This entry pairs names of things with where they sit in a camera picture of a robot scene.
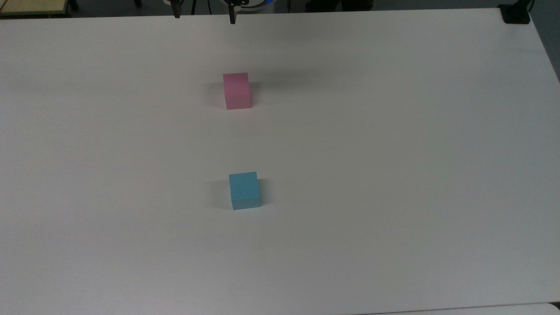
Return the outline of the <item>white and dark gripper body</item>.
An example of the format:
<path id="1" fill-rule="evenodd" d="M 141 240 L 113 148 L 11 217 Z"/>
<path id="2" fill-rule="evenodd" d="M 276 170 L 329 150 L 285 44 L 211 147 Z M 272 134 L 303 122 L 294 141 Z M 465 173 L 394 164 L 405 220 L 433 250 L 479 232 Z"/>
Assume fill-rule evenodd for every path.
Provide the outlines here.
<path id="1" fill-rule="evenodd" d="M 274 4 L 273 0 L 220 0 L 225 6 L 231 6 L 232 3 L 238 2 L 242 9 L 262 9 L 268 5 Z"/>

